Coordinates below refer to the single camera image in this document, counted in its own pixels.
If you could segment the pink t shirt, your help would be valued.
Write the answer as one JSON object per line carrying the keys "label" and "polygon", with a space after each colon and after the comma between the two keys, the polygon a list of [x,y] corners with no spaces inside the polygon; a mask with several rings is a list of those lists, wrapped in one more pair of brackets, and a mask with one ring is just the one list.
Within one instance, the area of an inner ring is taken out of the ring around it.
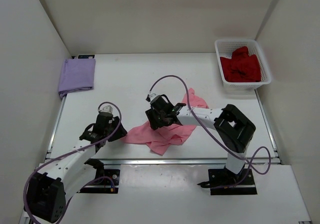
{"label": "pink t shirt", "polygon": [[183,145],[196,129],[195,125],[177,125],[152,130],[150,123],[132,128],[121,140],[128,144],[145,144],[151,152],[164,155],[171,145]]}

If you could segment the purple t shirt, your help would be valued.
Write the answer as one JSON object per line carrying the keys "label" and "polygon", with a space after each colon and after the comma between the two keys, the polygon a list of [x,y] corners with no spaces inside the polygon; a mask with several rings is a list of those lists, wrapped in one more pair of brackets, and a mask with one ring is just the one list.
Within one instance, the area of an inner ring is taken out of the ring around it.
{"label": "purple t shirt", "polygon": [[87,91],[94,88],[96,61],[92,59],[65,59],[58,84],[62,99],[68,93]]}

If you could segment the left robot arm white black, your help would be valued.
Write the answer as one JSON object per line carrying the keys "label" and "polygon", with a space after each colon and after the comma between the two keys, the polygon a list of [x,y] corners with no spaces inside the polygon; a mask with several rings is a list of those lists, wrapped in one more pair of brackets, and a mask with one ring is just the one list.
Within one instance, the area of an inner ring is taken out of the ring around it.
{"label": "left robot arm white black", "polygon": [[119,140],[126,134],[120,116],[100,112],[96,122],[84,129],[70,152],[38,167],[23,191],[24,209],[33,222],[42,219],[59,223],[78,191],[103,182],[107,178],[104,164],[94,155],[107,142]]}

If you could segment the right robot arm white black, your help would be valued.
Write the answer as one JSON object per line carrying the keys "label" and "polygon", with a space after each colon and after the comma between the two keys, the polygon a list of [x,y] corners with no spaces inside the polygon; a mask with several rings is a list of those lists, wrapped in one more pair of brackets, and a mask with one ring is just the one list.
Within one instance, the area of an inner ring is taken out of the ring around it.
{"label": "right robot arm white black", "polygon": [[228,104],[222,109],[173,105],[164,94],[149,94],[146,100],[150,103],[146,116],[153,130],[173,124],[215,130],[228,152],[224,167],[226,181],[235,184],[242,179],[246,150],[256,127],[235,105]]}

